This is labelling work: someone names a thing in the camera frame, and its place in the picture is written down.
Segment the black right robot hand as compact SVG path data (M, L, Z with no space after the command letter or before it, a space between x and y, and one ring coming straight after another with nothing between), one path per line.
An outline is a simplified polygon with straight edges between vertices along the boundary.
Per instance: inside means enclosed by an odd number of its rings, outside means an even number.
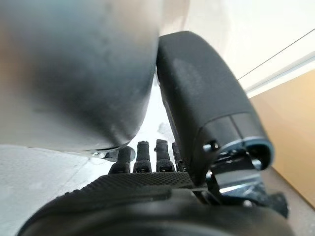
M107 175L40 208L20 236L291 236L283 193L265 190L261 171L274 148L218 53L182 31L160 37L157 76L175 142L119 151Z

